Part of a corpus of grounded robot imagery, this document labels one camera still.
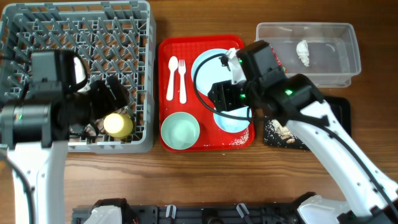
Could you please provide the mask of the white napkin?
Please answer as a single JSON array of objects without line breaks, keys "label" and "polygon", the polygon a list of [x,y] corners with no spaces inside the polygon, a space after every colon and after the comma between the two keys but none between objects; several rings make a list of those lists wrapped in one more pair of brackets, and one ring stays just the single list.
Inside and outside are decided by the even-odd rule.
[{"label": "white napkin", "polygon": [[308,44],[306,40],[302,40],[299,42],[296,46],[296,53],[301,60],[301,62],[308,67],[310,60],[309,60],[309,50],[308,50]]}]

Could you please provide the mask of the red snack wrapper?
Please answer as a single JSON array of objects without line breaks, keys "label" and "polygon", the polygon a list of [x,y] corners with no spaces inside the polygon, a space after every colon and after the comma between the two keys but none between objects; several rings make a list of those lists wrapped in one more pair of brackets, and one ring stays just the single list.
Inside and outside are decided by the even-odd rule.
[{"label": "red snack wrapper", "polygon": [[277,64],[283,69],[284,73],[287,72],[287,69],[283,66],[282,62],[280,61],[279,57],[276,54],[276,51],[274,48],[271,46],[272,53],[274,54],[274,57],[276,59]]}]

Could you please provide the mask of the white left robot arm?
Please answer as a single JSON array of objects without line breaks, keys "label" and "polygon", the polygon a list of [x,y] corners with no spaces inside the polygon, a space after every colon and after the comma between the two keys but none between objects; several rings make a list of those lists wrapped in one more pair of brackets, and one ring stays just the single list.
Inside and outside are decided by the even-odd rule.
[{"label": "white left robot arm", "polygon": [[87,126],[129,104],[117,77],[88,81],[71,50],[32,53],[33,76],[1,111],[4,158],[13,170],[17,223],[65,221],[64,170],[72,126]]}]

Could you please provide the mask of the white plastic fork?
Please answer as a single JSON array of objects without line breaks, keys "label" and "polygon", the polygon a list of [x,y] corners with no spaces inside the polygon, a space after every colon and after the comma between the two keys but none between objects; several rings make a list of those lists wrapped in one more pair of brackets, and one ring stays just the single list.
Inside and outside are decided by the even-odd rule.
[{"label": "white plastic fork", "polygon": [[187,92],[186,92],[186,87],[185,87],[185,74],[186,74],[187,68],[185,65],[184,60],[179,60],[178,61],[178,73],[180,75],[180,96],[179,100],[181,104],[185,104],[187,102]]}]

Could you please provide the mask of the yellow plastic cup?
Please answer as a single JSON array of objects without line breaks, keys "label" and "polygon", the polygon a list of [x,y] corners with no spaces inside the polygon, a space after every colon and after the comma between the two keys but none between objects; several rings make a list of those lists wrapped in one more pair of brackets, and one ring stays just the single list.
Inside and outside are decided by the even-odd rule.
[{"label": "yellow plastic cup", "polygon": [[114,138],[125,138],[132,133],[134,124],[127,114],[111,113],[103,121],[105,131]]}]

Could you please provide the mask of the white plastic spoon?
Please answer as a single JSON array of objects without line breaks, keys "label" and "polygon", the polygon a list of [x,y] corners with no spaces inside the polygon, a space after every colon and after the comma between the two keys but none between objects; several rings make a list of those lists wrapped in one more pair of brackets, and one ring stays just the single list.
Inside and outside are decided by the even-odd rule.
[{"label": "white plastic spoon", "polygon": [[178,59],[176,56],[172,56],[169,60],[169,82],[166,92],[166,100],[171,101],[174,97],[174,75],[175,71],[178,69]]}]

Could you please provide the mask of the light blue bowl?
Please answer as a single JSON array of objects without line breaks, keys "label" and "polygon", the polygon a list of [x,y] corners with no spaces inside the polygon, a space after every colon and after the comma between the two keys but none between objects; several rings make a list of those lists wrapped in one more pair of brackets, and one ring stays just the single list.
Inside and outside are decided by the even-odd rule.
[{"label": "light blue bowl", "polygon": [[[248,106],[232,111],[223,111],[223,113],[231,116],[245,117],[246,119],[252,116],[251,110]],[[216,125],[227,133],[239,133],[249,126],[248,120],[226,118],[215,113],[213,114],[213,118]]]}]

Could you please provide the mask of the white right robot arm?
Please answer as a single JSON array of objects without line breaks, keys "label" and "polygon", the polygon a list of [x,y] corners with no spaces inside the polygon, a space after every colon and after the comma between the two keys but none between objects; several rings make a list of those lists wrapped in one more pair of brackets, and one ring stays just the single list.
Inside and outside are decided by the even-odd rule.
[{"label": "white right robot arm", "polygon": [[269,43],[232,53],[239,102],[261,108],[297,136],[339,186],[345,210],[338,223],[397,223],[397,182],[380,171],[337,122],[320,90],[305,75],[285,75]]}]

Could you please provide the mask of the food scraps and rice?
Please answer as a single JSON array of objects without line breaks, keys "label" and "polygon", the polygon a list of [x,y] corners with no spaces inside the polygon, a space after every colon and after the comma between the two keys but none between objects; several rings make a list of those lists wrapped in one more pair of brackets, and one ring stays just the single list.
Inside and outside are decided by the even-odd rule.
[{"label": "food scraps and rice", "polygon": [[268,120],[264,127],[264,142],[270,146],[290,145],[295,142],[295,136],[278,120]]}]

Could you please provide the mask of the light green bowl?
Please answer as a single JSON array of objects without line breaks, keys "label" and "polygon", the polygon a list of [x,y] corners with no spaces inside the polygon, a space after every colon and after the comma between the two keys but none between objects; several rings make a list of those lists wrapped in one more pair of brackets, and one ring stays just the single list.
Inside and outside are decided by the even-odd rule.
[{"label": "light green bowl", "polygon": [[198,141],[200,125],[193,115],[176,112],[164,119],[160,135],[169,148],[181,151],[192,147]]}]

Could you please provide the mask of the light blue plate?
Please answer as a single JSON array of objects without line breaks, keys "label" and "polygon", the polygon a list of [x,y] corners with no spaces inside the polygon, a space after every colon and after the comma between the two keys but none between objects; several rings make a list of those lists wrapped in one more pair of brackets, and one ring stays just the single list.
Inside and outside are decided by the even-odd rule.
[{"label": "light blue plate", "polygon": [[[207,58],[216,54],[225,54],[226,49],[210,49],[200,54],[192,65],[191,75],[192,78],[198,68],[198,66]],[[208,96],[208,92],[211,90],[214,83],[231,81],[233,73],[230,72],[226,67],[222,66],[221,60],[213,58],[204,63],[197,74],[197,89],[200,93]]]}]

